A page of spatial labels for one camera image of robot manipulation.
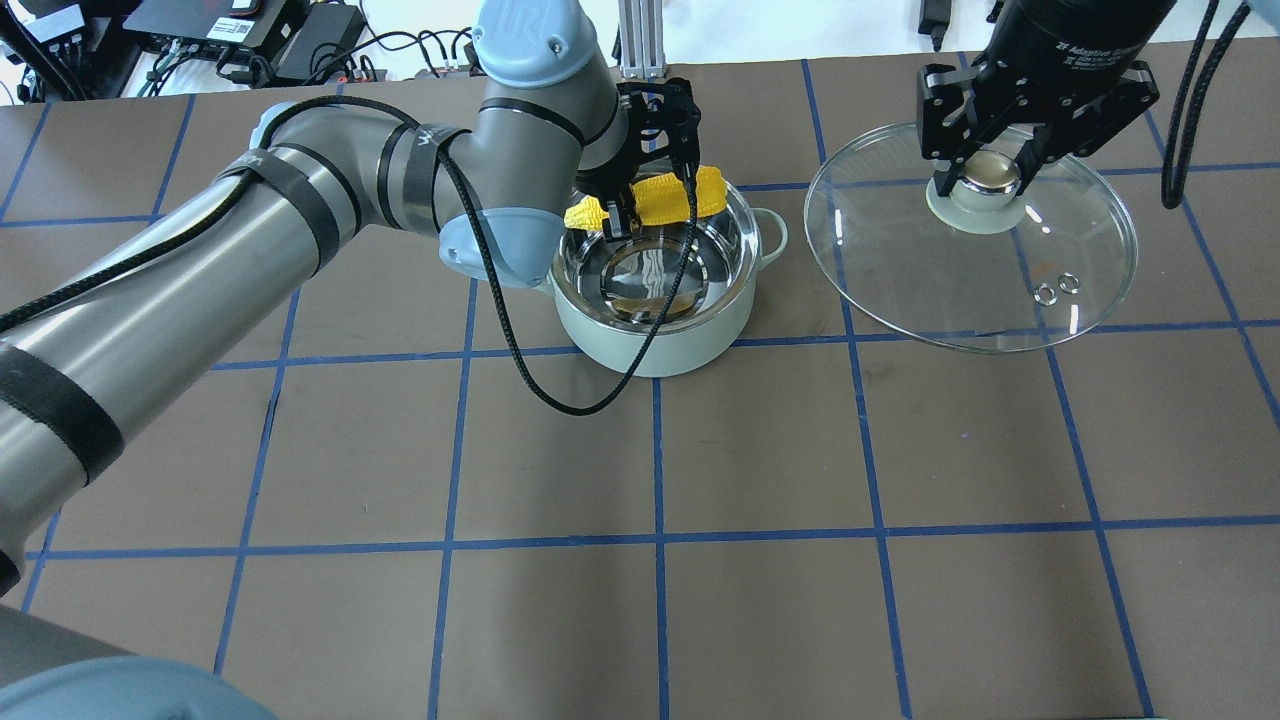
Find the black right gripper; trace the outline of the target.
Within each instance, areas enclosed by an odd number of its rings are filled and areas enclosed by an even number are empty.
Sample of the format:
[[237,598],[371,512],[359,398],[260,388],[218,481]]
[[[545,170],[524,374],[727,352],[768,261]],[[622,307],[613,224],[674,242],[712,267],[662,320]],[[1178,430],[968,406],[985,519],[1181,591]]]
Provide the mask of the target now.
[[1160,1],[1006,1],[983,64],[919,70],[916,136],[920,155],[941,164],[936,193],[951,195],[977,151],[1011,126],[1021,90],[1096,97],[1069,108],[1057,101],[1048,120],[1033,124],[1020,149],[1021,191],[1043,167],[1103,147],[1160,100],[1152,69],[1130,67],[1160,24]]

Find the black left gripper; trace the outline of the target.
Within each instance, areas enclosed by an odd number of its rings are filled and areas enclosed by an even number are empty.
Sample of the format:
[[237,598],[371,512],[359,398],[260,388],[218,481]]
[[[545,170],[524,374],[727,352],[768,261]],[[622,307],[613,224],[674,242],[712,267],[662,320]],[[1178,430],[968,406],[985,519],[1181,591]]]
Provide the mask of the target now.
[[[575,188],[603,202],[603,233],[608,241],[630,241],[641,229],[632,184],[645,163],[646,101],[643,95],[621,95],[604,135],[584,150]],[[680,179],[687,200],[689,220],[699,218],[699,165],[682,165]]]

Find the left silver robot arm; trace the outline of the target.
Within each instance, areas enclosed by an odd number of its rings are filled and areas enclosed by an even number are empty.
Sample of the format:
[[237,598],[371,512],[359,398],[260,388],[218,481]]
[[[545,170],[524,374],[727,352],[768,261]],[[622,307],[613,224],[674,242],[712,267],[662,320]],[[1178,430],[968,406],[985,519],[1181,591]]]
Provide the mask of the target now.
[[26,542],[159,414],[365,227],[434,238],[503,288],[550,273],[573,192],[623,240],[634,181],[667,158],[696,224],[701,113],[686,79],[616,83],[576,1],[485,1],[471,28],[486,90],[471,129],[328,95],[268,113],[196,197],[73,282],[3,315],[3,591]]

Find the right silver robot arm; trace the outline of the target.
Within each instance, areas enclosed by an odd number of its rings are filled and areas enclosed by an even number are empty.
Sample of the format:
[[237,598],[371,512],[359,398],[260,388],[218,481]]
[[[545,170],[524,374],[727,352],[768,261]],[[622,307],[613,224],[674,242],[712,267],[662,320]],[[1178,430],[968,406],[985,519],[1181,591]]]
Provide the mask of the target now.
[[1007,1],[968,68],[929,64],[916,81],[920,154],[932,190],[954,191],[977,154],[1016,124],[1032,137],[1014,159],[1018,191],[1064,158],[1088,158],[1161,96],[1140,53],[1170,1]]

